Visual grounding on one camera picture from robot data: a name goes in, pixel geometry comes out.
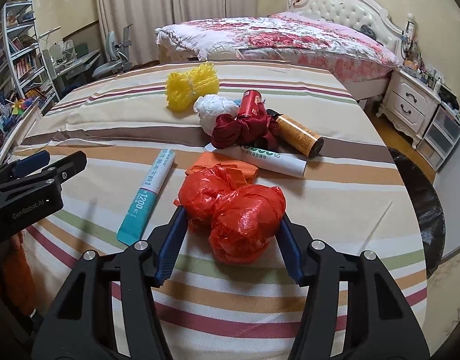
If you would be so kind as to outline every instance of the bed frame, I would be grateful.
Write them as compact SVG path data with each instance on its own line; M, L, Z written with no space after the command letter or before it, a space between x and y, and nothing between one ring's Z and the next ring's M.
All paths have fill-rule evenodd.
M288 10L307 17L318 15L325 20L356 30L366 24L375 32L377 41L403 62L402 30L390 21L388 11L374 0L288 0ZM208 59L238 59L237 55L238 52L231 47L216 45L209 51ZM186 60L191 56L195 57L186 51L170 53L164 47L160 47L160 63ZM369 81L347 81L343 84L354 99L362 100L382 95L387 90L389 82L390 77L386 77Z

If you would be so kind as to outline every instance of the blue gripper pad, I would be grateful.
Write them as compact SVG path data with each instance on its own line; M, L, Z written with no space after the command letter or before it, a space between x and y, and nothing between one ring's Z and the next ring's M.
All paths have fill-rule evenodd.
M160 285L172 275L187 228L187 213L183 206L178 206L168 225L155 227L148 237L148 243L158 256L155 280Z
M293 223L289 220L287 214L283 216L280 222L280 230L276 233L275 238L279 244L280 253L282 254L285 267L287 268L288 275L295 281L296 284L303 282L304 274L301 269L301 251L298 247L291 231ZM310 237L305 227L306 236Z
M13 176L16 178L28 176L30 173L47 166L49 162L49 152L46 150L40 151L24 160L18 161L15 168L13 168Z

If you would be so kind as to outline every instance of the orange garment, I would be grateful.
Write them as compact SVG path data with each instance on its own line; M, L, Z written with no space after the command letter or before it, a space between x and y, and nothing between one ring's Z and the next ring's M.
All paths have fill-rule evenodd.
M10 238L10 250L1 268L9 300L23 315L30 315L36 304L36 289L22 246L23 232Z
M253 184L258 172L258 168L249 163L234 160L223 154L206 151L185 171L185 174L188 176L200 170L212 168L215 165L227 169L237 188L243 185Z

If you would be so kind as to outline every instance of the black bottle cap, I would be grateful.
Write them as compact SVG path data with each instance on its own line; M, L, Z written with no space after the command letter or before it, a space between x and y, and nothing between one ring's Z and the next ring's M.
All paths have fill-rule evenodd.
M322 150L323 144L325 143L324 139L322 137L317 139L317 142L315 142L310 149L310 152L308 153L308 157L310 159L317 157L319 154L320 150Z
M270 115L272 119L276 120L276 118L283 114L279 114L277 111L274 111L273 109L267 109L267 115Z

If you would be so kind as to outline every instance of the white tufted headboard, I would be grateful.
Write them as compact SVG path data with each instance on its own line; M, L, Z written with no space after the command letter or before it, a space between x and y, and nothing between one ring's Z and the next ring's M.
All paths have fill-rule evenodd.
M403 61L402 30L390 21L388 11L374 0L288 0L288 6L290 12L311 19L317 15L358 31L366 24L375 32L377 41Z

